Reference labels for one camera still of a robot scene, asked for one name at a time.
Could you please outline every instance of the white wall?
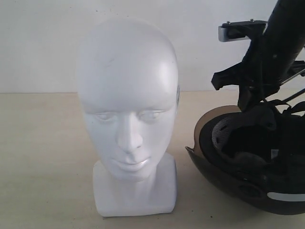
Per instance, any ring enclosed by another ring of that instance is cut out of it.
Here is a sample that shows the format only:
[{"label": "white wall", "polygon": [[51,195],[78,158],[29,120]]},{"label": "white wall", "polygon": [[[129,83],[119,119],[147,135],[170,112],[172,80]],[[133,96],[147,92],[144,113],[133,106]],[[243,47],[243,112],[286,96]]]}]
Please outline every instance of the white wall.
[{"label": "white wall", "polygon": [[[268,20],[276,0],[1,0],[0,92],[75,92],[78,42],[112,16],[139,17],[172,40],[181,88],[213,90],[214,72],[241,60],[249,41],[221,43],[226,21]],[[303,53],[299,59],[305,59]],[[302,78],[286,87],[300,88]]]}]

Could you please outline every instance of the mannequin eye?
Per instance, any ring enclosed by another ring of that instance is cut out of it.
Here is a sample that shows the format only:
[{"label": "mannequin eye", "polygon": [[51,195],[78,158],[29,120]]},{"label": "mannequin eye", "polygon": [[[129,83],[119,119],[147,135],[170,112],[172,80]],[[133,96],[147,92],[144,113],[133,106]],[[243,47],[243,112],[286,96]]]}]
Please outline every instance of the mannequin eye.
[{"label": "mannequin eye", "polygon": [[102,121],[110,121],[115,117],[115,113],[114,112],[104,112],[104,113],[96,114],[96,116]]},{"label": "mannequin eye", "polygon": [[152,121],[161,116],[163,111],[145,111],[140,113],[140,118],[144,121]]}]

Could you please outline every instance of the mannequin nose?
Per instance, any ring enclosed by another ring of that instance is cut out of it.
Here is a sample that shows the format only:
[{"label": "mannequin nose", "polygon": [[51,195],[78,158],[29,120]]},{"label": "mannequin nose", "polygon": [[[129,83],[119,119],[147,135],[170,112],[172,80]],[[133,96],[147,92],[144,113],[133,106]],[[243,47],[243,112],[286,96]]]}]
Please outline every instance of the mannequin nose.
[{"label": "mannequin nose", "polygon": [[132,153],[142,145],[143,139],[137,129],[138,124],[135,117],[131,115],[124,117],[118,127],[116,142],[127,154]]}]

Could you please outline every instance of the helmet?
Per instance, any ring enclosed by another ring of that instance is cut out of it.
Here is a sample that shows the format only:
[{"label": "helmet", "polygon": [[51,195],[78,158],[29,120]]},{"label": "helmet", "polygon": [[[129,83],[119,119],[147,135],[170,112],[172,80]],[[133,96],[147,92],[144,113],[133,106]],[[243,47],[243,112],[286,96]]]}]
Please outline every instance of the helmet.
[{"label": "helmet", "polygon": [[305,118],[271,104],[248,112],[235,105],[207,112],[195,126],[194,147],[186,150],[225,193],[267,212],[305,213]]}]

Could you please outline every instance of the white mannequin head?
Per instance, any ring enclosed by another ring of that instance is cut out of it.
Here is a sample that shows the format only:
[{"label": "white mannequin head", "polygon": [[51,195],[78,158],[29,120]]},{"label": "white mannequin head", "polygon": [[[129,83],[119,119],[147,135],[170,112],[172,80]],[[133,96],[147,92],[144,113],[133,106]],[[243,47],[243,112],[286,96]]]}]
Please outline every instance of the white mannequin head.
[{"label": "white mannequin head", "polygon": [[179,101],[171,42],[146,22],[110,19],[81,43],[76,74],[101,162],[117,179],[146,179],[169,145]]}]

